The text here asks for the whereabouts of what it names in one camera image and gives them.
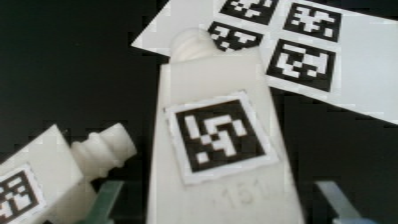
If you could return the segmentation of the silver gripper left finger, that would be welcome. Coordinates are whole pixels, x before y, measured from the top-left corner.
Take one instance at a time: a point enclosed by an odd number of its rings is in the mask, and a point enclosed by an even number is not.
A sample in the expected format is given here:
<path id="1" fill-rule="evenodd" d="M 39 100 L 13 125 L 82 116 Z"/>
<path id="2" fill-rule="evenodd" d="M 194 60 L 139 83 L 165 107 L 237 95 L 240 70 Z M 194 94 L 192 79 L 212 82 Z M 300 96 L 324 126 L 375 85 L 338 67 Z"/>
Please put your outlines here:
<path id="1" fill-rule="evenodd" d="M 116 224 L 116 207 L 123 192 L 125 182 L 107 181 L 101 185 L 96 201 L 87 215 L 87 224 Z"/>

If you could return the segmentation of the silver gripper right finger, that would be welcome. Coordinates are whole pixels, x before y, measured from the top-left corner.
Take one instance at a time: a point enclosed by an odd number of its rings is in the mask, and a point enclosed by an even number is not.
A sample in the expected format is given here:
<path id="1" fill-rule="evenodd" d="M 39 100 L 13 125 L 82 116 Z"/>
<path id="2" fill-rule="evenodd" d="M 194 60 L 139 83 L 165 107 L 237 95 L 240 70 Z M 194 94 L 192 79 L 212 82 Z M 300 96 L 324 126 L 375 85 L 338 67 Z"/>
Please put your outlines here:
<path id="1" fill-rule="evenodd" d="M 315 184 L 338 214 L 332 224 L 379 224 L 370 218 L 361 216 L 336 182 L 316 181 Z"/>

